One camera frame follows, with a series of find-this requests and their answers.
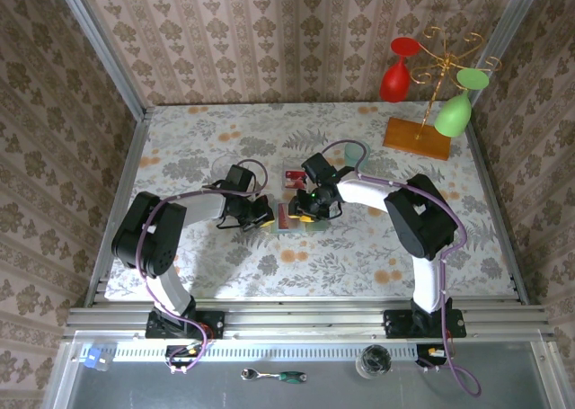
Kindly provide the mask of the clear drinking glass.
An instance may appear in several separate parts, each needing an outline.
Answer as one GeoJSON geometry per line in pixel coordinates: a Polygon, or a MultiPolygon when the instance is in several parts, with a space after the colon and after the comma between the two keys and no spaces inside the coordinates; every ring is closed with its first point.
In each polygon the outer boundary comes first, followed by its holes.
{"type": "Polygon", "coordinates": [[[212,164],[211,182],[217,185],[226,179],[232,166],[237,164],[238,160],[233,156],[220,156],[212,164]]]}

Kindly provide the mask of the floral tablecloth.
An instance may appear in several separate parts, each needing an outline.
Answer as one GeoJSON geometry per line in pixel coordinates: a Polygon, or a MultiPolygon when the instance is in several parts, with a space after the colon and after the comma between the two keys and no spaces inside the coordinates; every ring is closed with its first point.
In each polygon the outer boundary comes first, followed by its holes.
{"type": "MultiPolygon", "coordinates": [[[[467,244],[447,258],[450,296],[514,298],[508,256],[466,138],[452,141],[446,161],[383,145],[390,118],[417,120],[426,108],[425,102],[159,107],[132,192],[195,191],[211,183],[218,157],[233,156],[265,183],[273,209],[293,194],[282,186],[286,158],[302,164],[322,151],[342,167],[345,140],[364,141],[371,149],[366,174],[396,181],[425,174],[463,221],[467,244]]],[[[185,227],[175,269],[196,298],[409,297],[411,257],[387,214],[354,204],[341,210],[326,231],[314,233],[220,229],[212,220],[185,227]]]]}

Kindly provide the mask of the frosted green cup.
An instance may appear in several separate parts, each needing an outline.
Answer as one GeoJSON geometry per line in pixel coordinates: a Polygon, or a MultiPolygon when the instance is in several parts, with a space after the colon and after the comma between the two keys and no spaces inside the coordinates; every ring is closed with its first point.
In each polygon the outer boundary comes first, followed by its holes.
{"type": "Polygon", "coordinates": [[[345,165],[362,170],[368,162],[370,152],[370,146],[364,141],[361,141],[361,145],[348,142],[344,148],[345,165]]]}

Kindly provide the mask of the gold glass rack wooden base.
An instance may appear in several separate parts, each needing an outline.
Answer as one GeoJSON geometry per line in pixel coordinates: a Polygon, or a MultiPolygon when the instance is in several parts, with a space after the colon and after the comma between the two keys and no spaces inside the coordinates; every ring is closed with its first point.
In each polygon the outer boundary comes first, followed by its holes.
{"type": "Polygon", "coordinates": [[[446,161],[449,158],[451,139],[439,134],[435,129],[435,121],[430,123],[431,110],[438,100],[443,84],[451,83],[459,93],[463,87],[456,81],[456,74],[464,68],[477,68],[484,71],[490,79],[490,74],[501,68],[501,62],[494,56],[484,60],[484,67],[467,67],[464,60],[475,54],[482,44],[484,37],[476,32],[464,36],[469,49],[464,53],[456,54],[447,45],[447,34],[437,26],[429,26],[424,32],[425,38],[432,40],[436,35],[441,36],[442,51],[435,53],[419,42],[420,52],[406,59],[406,66],[410,73],[411,84],[433,84],[433,93],[420,122],[390,118],[385,131],[383,145],[399,151],[418,156],[426,156],[446,161]]]}

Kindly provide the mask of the red wine glass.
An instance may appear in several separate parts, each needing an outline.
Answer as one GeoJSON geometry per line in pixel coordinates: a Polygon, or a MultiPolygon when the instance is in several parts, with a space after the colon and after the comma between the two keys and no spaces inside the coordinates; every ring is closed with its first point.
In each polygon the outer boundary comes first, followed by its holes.
{"type": "Polygon", "coordinates": [[[399,58],[385,72],[379,96],[385,102],[402,102],[407,97],[411,81],[406,59],[420,52],[420,44],[413,38],[400,37],[391,42],[391,50],[399,58]]]}

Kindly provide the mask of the clear glass jar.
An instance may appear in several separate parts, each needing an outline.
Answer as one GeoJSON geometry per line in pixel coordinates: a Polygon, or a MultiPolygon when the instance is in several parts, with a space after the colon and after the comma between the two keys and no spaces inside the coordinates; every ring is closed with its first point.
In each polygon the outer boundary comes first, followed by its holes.
{"type": "Polygon", "coordinates": [[[369,345],[358,354],[355,366],[362,378],[379,378],[392,368],[391,353],[382,345],[369,345]]]}

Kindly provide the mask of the green wine glass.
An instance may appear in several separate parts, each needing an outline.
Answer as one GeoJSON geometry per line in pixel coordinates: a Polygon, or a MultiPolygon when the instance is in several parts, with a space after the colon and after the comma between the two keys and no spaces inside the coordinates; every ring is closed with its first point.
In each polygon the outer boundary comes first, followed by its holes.
{"type": "Polygon", "coordinates": [[[457,72],[456,81],[463,87],[463,91],[443,105],[434,124],[436,131],[448,138],[464,133],[472,115],[469,93],[483,90],[489,85],[490,79],[480,69],[464,68],[457,72]]]}

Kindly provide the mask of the blue clear plastic connector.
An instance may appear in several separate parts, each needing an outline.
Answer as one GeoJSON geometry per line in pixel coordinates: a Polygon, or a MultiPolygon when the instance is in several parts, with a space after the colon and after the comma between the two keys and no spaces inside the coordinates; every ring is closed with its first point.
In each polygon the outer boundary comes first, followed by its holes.
{"type": "Polygon", "coordinates": [[[84,365],[88,369],[95,369],[100,372],[108,371],[113,361],[113,355],[100,347],[90,347],[84,365]]]}

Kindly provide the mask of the aluminium profile frame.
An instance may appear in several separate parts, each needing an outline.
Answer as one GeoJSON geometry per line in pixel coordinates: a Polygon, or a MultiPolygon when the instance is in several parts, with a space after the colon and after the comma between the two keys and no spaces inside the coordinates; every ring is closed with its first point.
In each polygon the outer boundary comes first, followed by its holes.
{"type": "MultiPolygon", "coordinates": [[[[65,1],[136,117],[137,125],[86,300],[81,307],[73,308],[68,317],[44,404],[48,409],[55,409],[57,404],[69,400],[81,363],[75,356],[85,344],[160,342],[145,337],[145,321],[151,309],[149,302],[109,301],[103,295],[112,267],[112,237],[120,216],[128,207],[128,191],[136,179],[137,165],[155,109],[146,107],[137,98],[88,1],[65,1]]],[[[235,298],[204,299],[201,305],[226,312],[224,342],[393,346],[394,341],[384,336],[383,314],[387,309],[405,308],[407,302],[402,298],[235,298]]],[[[528,344],[550,409],[575,409],[575,395],[553,340],[552,327],[543,308],[527,302],[524,290],[519,291],[516,299],[458,298],[456,306],[463,311],[469,330],[462,346],[528,344]]]]}

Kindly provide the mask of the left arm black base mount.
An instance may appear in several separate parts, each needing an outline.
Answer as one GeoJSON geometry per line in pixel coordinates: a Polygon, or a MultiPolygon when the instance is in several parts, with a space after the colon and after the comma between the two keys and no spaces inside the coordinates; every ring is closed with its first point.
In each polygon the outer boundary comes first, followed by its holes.
{"type": "MultiPolygon", "coordinates": [[[[188,317],[188,320],[193,320],[200,325],[209,340],[223,338],[225,326],[225,313],[223,311],[199,310],[195,312],[194,317],[188,317]]],[[[202,334],[196,326],[189,322],[171,317],[154,308],[146,321],[145,337],[147,339],[201,340],[202,334]]]]}

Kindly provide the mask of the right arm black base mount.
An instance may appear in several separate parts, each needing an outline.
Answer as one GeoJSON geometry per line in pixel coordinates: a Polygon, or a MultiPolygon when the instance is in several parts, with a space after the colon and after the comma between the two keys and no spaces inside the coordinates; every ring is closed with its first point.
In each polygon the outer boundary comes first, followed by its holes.
{"type": "MultiPolygon", "coordinates": [[[[425,311],[393,309],[384,311],[385,335],[398,338],[441,338],[441,311],[432,314],[425,311]]],[[[467,335],[461,310],[448,308],[446,311],[446,335],[465,338],[467,335]]]]}

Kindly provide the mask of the grey metal base plate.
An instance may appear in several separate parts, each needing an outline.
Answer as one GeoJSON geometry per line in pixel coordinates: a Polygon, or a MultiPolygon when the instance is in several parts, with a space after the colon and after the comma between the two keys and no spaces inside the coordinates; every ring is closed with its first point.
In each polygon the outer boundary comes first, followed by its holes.
{"type": "Polygon", "coordinates": [[[55,409],[550,409],[528,344],[465,345],[457,357],[479,380],[480,396],[469,396],[449,369],[413,362],[395,362],[373,379],[353,360],[252,363],[261,373],[306,373],[304,384],[290,385],[243,380],[246,361],[203,362],[187,374],[160,362],[113,361],[106,371],[81,366],[69,400],[55,409]]]}

